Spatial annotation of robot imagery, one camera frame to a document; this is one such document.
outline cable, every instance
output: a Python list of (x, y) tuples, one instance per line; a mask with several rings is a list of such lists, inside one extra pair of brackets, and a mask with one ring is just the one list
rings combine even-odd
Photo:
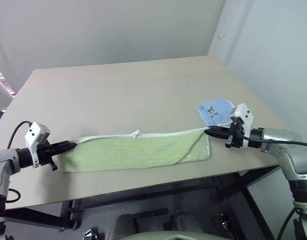
[(262, 140), (262, 139), (255, 139), (255, 138), (249, 138), (244, 136), (240, 131), (236, 131), (243, 139), (247, 141), (253, 141), (258, 143), (266, 143), (266, 144), (294, 144), (294, 145), (301, 145), (307, 147), (307, 142), (302, 141), (283, 141), (283, 140)]
[(16, 134), (16, 132), (18, 131), (18, 129), (23, 125), (23, 124), (29, 124), (29, 127), (32, 125), (32, 122), (30, 121), (22, 121), (21, 123), (18, 124), (18, 126), (15, 127), (15, 129), (13, 130), (13, 133), (11, 134), (7, 149), (10, 149), (10, 146), (12, 145), (14, 136)]
[(290, 219), (292, 218), (292, 216), (294, 215), (295, 211), (296, 211), (296, 209), (293, 208), (293, 209), (289, 212), (287, 218), (284, 220), (284, 222), (283, 222), (283, 224), (282, 224), (282, 226), (281, 226), (281, 228), (280, 228), (280, 231), (279, 231), (277, 240), (281, 240), (281, 239), (282, 239), (282, 236), (283, 236), (283, 233), (284, 233), (284, 231), (285, 231), (285, 228), (286, 228), (286, 226), (287, 226), (289, 220), (290, 220)]
[(17, 202), (17, 201), (21, 198), (22, 195), (21, 195), (20, 192), (17, 191), (16, 189), (9, 188), (8, 190), (9, 190), (10, 192), (14, 192), (15, 194), (17, 194), (17, 198), (15, 198), (15, 199), (13, 199), (13, 200), (7, 200), (7, 201), (5, 201), (6, 204), (15, 203), (15, 202)]

